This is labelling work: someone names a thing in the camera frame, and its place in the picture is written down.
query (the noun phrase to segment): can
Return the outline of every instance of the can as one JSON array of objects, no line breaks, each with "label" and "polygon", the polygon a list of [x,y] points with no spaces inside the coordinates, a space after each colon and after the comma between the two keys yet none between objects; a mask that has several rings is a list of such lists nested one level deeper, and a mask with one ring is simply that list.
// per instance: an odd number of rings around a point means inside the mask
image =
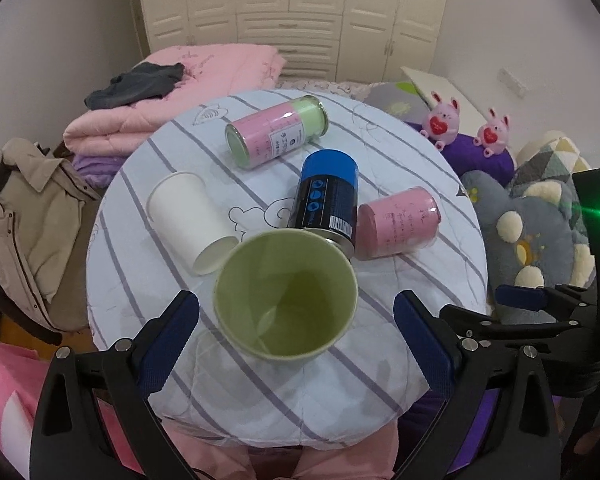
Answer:
[{"label": "can", "polygon": [[352,258],[356,252],[357,214],[356,162],[338,150],[309,155],[302,165],[287,226],[319,234]]},{"label": "can", "polygon": [[224,134],[236,164],[248,170],[323,136],[328,127],[320,100],[305,95],[232,121]]},{"label": "can", "polygon": [[379,258],[422,249],[438,236],[442,221],[435,199],[413,187],[360,206],[358,254]]}]

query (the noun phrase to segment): blue cap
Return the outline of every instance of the blue cap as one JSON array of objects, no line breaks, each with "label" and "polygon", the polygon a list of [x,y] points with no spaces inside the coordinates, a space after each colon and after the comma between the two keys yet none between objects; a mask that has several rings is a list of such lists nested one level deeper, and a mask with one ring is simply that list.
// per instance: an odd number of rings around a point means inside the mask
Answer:
[{"label": "blue cap", "polygon": [[300,182],[316,175],[333,175],[358,189],[358,165],[339,150],[320,150],[309,155],[302,165]]}]

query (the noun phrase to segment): dark gray clothing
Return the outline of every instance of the dark gray clothing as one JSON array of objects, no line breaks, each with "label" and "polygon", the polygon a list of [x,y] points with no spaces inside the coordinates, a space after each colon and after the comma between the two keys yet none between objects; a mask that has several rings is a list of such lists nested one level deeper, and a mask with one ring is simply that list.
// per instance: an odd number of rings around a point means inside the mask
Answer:
[{"label": "dark gray clothing", "polygon": [[115,76],[111,85],[104,90],[91,92],[84,104],[89,110],[115,108],[116,106],[129,105],[141,101],[165,97],[173,91],[175,84],[182,79],[184,65],[156,65],[154,63],[140,63],[131,72]]}]

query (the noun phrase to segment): green paper cup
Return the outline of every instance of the green paper cup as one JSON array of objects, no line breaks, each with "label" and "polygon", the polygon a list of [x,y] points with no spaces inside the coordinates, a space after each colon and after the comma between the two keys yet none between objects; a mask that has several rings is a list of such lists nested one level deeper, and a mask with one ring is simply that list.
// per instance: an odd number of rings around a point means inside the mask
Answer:
[{"label": "green paper cup", "polygon": [[347,257],[312,232],[276,229],[238,245],[218,274],[214,308],[227,339],[253,355],[317,356],[347,331],[358,282]]}]

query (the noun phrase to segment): wall socket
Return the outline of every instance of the wall socket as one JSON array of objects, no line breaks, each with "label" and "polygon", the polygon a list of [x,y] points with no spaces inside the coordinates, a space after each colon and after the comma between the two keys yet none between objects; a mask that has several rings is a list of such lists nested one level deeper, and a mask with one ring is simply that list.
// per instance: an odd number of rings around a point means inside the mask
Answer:
[{"label": "wall socket", "polygon": [[498,70],[497,79],[520,99],[529,92],[529,88],[506,68]]}]

